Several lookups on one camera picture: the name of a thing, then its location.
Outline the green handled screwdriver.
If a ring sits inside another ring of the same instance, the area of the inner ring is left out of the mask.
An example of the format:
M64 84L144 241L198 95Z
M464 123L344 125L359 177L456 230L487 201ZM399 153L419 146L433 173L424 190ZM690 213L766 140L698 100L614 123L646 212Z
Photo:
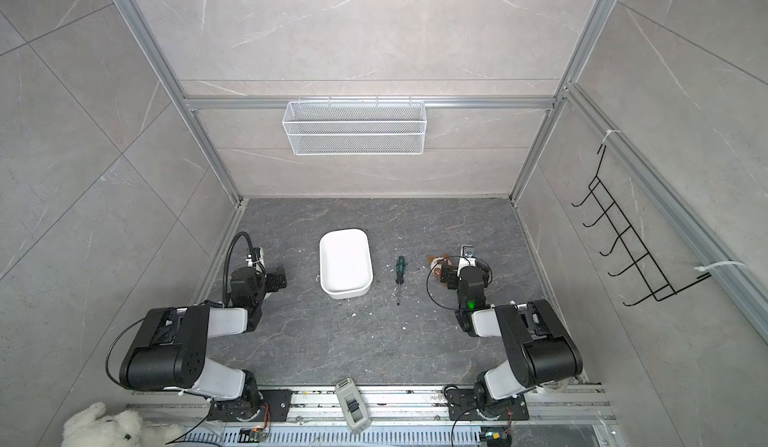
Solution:
M406 260L404 256L399 256L396 263L396 287L395 287L395 299L396 304L401 304L402 298L402 286L404 284L404 276L406 270Z

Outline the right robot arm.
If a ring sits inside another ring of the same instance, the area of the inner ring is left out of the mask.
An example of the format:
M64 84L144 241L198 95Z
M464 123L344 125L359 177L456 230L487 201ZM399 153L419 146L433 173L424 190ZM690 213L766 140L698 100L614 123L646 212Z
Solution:
M492 269L474 256L473 247L431 260L427 279L433 277L456 293L457 305L449 310L460 330L475 338L499 338L505 353L505 360L480 373L471 388L443 388L451 420L527 420L526 393L581 375L581 354L549 301L498 306L487 301Z

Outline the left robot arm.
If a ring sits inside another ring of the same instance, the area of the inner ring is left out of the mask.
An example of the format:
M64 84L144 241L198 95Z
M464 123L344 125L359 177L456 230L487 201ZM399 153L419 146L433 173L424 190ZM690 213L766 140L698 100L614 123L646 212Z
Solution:
M207 344L255 331L267 295L286 286L284 268L266 269L262 251L253 248L248 265L229 275L226 301L155 308L137 321L138 332L114 382L131 391L177 391L205 398L211 402L211 420L285 421L290 390L260 390L252 372L210 359Z

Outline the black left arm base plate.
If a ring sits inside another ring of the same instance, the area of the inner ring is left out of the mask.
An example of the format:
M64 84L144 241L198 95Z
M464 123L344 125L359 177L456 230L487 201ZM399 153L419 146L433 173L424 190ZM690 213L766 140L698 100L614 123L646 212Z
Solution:
M207 416L209 421L221 422L285 422L291 406L293 391L266 389L258 394L245 392L240 398L214 401Z

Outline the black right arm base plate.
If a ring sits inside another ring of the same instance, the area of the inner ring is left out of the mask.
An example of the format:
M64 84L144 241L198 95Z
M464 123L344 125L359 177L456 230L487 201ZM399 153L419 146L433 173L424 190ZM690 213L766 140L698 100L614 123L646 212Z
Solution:
M447 385L442 389L451 421L527 421L530 416L523 395L494 400L476 389Z

